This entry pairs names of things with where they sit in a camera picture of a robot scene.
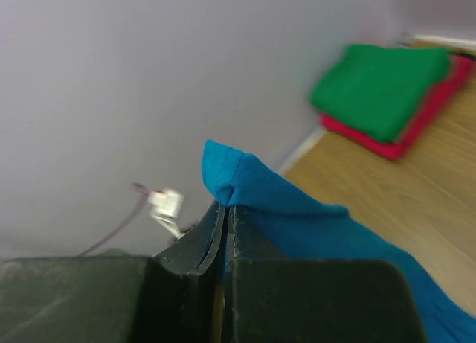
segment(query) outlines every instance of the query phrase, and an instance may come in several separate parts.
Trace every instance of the fabric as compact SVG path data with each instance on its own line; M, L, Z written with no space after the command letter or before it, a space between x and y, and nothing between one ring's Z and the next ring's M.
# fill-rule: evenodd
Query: fabric
M405 154L470 77L475 66L474 61L464 56L454 56L453 59L454 65L450 75L430 90L422 108L411 120L398 143L378 142L369 135L352 129L327 114L322 114L321 124L385 158L397 160Z
M250 153L207 141L203 182L225 206L244 205L256 227L292 259L372 258L396 265L410 285L430 343L476 342L476 320L409 253L272 172Z
M445 49L350 45L311 103L377 141L396 142L427 91L450 69Z

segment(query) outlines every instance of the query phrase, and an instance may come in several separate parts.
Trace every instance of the red towel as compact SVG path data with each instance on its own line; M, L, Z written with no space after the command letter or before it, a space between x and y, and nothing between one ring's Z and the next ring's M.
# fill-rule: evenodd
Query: red towel
M340 133L385 158L397 160L418 139L418 136L428 127L471 75L475 65L471 59L464 56L453 56L453 60L454 65L451 74L430 90L421 111L411 121L398 144L375 141L365 133L351 129L326 114L321 116L321 123L327 129Z

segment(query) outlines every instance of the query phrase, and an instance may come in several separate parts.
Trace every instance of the wooden floor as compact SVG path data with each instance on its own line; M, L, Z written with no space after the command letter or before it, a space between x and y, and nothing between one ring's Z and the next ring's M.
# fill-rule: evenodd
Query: wooden floor
M399 163L328 132L286 178L346 205L476 314L476 76Z

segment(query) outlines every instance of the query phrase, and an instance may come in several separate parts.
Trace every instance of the blue towel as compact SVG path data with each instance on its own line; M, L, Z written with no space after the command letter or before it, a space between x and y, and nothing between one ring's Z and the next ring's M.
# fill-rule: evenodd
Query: blue towel
M476 342L476 320L409 253L352 220L345 207L322 204L252 154L213 141L205 144L202 175L220 204L248 207L258 229L286 256L390 261L410 284L430 343Z

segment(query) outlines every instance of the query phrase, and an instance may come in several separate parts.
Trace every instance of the gray wall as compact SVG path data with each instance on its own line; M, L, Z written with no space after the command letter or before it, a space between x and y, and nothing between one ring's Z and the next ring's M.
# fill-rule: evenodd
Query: gray wall
M408 32L476 41L476 0L392 0Z
M131 182L210 203L205 139L276 168L315 127L312 85L385 0L0 0L0 256L75 254L132 209ZM152 254L143 212L107 247Z

